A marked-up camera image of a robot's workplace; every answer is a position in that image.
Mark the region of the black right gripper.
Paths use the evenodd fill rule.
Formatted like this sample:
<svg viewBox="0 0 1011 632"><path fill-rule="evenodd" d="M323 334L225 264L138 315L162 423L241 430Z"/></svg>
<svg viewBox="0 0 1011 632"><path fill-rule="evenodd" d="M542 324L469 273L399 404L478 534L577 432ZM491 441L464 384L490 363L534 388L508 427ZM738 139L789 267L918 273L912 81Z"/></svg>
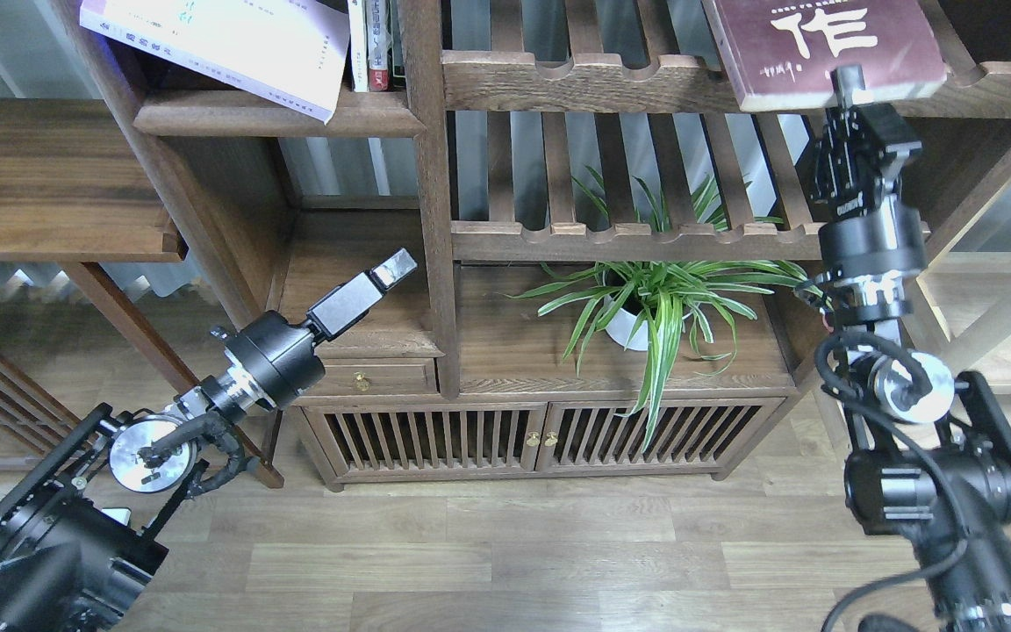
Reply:
<svg viewBox="0 0 1011 632"><path fill-rule="evenodd" d="M891 104L868 104L864 70L846 64L832 71L835 107L825 110L815 148L812 200L825 205L829 224L878 212L883 204L918 215L901 200L901 171L922 151L922 141Z"/></svg>

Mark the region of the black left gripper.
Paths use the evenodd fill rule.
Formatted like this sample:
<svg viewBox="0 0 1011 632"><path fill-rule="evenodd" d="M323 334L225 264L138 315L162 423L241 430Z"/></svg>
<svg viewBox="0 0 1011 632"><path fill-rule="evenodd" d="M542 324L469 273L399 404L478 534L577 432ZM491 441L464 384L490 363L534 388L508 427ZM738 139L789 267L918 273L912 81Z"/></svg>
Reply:
<svg viewBox="0 0 1011 632"><path fill-rule="evenodd" d="M357 323L383 296L419 267L406 248L398 249L369 272L361 272L328 292L306 312L318 341L332 341Z"/></svg>

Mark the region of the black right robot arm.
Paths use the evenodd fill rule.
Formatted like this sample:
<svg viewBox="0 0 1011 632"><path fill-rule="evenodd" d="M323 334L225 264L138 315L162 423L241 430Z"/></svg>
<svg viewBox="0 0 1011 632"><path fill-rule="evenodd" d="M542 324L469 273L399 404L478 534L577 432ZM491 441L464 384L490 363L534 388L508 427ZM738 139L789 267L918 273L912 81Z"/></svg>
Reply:
<svg viewBox="0 0 1011 632"><path fill-rule="evenodd" d="M900 192L921 141L868 97L858 65L831 77L814 180L834 217L819 232L825 269L809 281L831 331L814 364L850 433L847 508L867 535L906 537L920 567L847 593L822 627L870 593L922 579L943 631L1011 631L1011 427L980 373L952 375L901 340L904 284L926 268L919 213Z"/></svg>

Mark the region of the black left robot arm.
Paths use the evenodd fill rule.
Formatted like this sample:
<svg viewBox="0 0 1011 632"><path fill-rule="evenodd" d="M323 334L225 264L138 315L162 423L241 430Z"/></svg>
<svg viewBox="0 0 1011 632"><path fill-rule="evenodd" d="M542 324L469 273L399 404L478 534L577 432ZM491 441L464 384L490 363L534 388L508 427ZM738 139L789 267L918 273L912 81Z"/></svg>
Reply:
<svg viewBox="0 0 1011 632"><path fill-rule="evenodd" d="M325 375L334 341L417 269L401 248L292 323L268 311L220 329L228 368L161 409L92 409L0 500L0 631L116 627L169 553L161 530L185 501L258 464L240 424L283 411Z"/></svg>

